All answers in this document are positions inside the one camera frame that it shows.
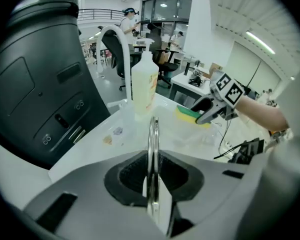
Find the black office chair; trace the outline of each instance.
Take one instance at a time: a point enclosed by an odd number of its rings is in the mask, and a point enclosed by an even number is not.
[[[150,38],[154,40],[154,42],[150,45],[149,50],[153,54],[153,62],[158,65],[159,67],[159,74],[158,74],[158,80],[162,80],[165,83],[168,84],[168,89],[171,88],[171,83],[168,79],[164,77],[164,72],[173,72],[176,71],[179,67],[178,64],[171,63],[171,59],[175,53],[178,53],[176,50],[169,50],[169,49],[161,49],[162,47],[162,40],[161,40],[161,28],[160,26],[156,25],[156,23],[149,23],[148,29],[150,30],[150,33],[146,33],[146,38]],[[162,53],[171,53],[169,56],[169,59],[167,62],[164,62],[163,64],[159,64],[161,54]]]
[[[113,30],[108,30],[104,34],[102,38],[102,42],[112,54],[111,67],[114,68],[116,66],[117,75],[122,79],[124,79],[125,78],[124,52],[122,50],[121,43],[119,42],[119,39],[116,36],[116,32],[114,32]],[[141,51],[130,53],[130,56],[132,57],[130,68],[139,62],[141,58],[141,54],[142,54]],[[122,91],[123,87],[126,87],[126,85],[124,84],[119,86],[119,90]]]

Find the yellow sponge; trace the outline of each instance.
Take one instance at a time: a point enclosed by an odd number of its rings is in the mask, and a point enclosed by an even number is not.
[[[209,128],[210,123],[196,124],[196,119],[201,115],[199,112],[194,112],[186,107],[177,105],[175,108],[176,118],[190,124],[195,124],[199,127]]]

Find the faucet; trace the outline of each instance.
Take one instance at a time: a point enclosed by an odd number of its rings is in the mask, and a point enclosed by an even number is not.
[[[122,46],[126,99],[127,99],[128,104],[129,103],[131,104],[132,99],[131,99],[131,76],[130,76],[130,51],[129,51],[128,41],[127,41],[127,38],[126,38],[124,32],[116,25],[105,26],[101,30],[101,32],[100,32],[101,34],[98,36],[98,39],[96,41],[96,59],[97,59],[96,71],[98,73],[102,73],[102,71],[104,70],[101,65],[100,49],[101,49],[102,38],[108,30],[113,30],[116,33],[116,35],[121,43],[121,46]]]

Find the ceiling light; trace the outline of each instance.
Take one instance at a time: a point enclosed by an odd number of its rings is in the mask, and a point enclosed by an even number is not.
[[[252,37],[254,40],[258,41],[261,45],[263,45],[264,48],[266,48],[270,53],[276,54],[274,50],[272,50],[265,42],[260,40],[258,37],[256,37],[254,34],[251,32],[247,31],[246,34],[250,37]]]

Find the dish soap bottle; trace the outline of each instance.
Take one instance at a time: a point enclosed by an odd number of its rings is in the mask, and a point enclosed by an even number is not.
[[[141,60],[132,67],[132,97],[135,113],[139,116],[147,114],[151,110],[155,97],[159,67],[152,60],[152,53],[149,51],[150,44],[154,41],[150,38],[139,39],[145,42],[145,51]]]

